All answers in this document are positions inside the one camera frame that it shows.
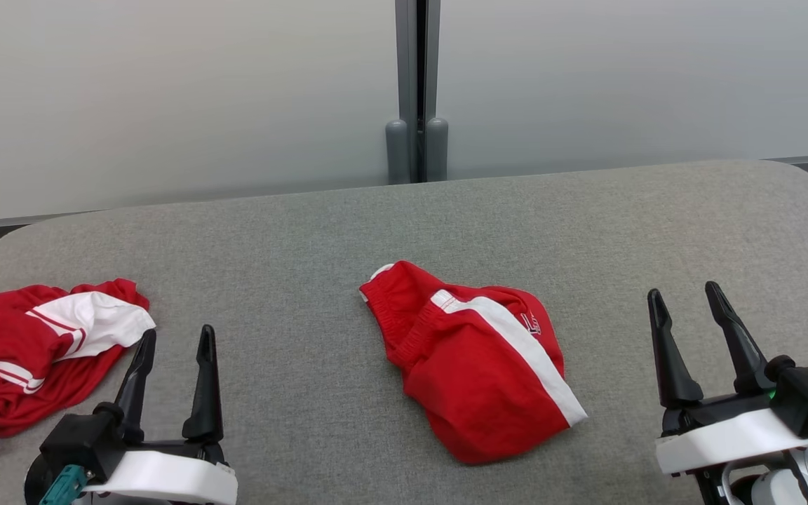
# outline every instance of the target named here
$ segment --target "red shorts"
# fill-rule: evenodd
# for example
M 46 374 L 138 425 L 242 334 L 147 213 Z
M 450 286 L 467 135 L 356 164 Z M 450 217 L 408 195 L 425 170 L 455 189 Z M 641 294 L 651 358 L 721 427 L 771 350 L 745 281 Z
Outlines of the red shorts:
M 404 393 L 458 460 L 512 457 L 587 417 L 533 295 L 445 284 L 409 262 L 382 267 L 360 290 Z

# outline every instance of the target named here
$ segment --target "red clothing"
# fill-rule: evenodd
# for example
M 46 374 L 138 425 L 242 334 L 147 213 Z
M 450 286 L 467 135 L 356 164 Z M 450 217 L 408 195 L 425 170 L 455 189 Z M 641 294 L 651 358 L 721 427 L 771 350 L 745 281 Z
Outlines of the red clothing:
M 408 262 L 382 267 L 360 290 L 404 393 L 462 462 L 515 456 L 587 417 L 533 295 L 445 284 Z
M 122 278 L 69 293 L 47 285 L 0 293 L 0 437 L 86 399 L 154 328 L 147 308 Z

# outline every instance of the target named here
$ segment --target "white partition panel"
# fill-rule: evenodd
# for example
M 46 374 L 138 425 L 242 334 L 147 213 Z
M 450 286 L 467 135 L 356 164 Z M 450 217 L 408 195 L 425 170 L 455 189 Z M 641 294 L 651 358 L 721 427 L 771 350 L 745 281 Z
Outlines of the white partition panel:
M 452 179 L 808 156 L 808 1 L 439 1 Z
M 393 0 L 0 0 L 0 220 L 387 182 Z

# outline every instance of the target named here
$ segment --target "teal connector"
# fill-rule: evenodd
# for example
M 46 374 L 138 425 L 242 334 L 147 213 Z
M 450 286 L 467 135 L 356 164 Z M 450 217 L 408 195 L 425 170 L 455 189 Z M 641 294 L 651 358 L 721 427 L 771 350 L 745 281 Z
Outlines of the teal connector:
M 80 497 L 87 482 L 89 479 L 86 478 L 86 470 L 82 466 L 68 464 L 58 474 L 55 482 L 48 487 L 39 505 L 70 505 Z

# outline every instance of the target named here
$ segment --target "gray table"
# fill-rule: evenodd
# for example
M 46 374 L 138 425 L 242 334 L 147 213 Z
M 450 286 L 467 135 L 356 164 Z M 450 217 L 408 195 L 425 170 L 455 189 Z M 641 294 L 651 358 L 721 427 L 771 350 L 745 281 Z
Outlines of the gray table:
M 458 464 L 401 393 L 357 287 L 408 259 L 513 285 L 551 314 L 591 418 L 523 457 Z M 72 215 L 0 240 L 0 290 L 118 276 L 159 324 L 143 424 L 180 433 L 202 323 L 217 330 L 224 449 L 249 503 L 699 503 L 661 476 L 645 294 L 661 288 L 706 393 L 732 369 L 718 281 L 770 356 L 808 363 L 808 175 L 711 162 L 349 189 Z M 70 412 L 116 393 L 126 360 Z M 0 444 L 0 503 L 58 416 Z

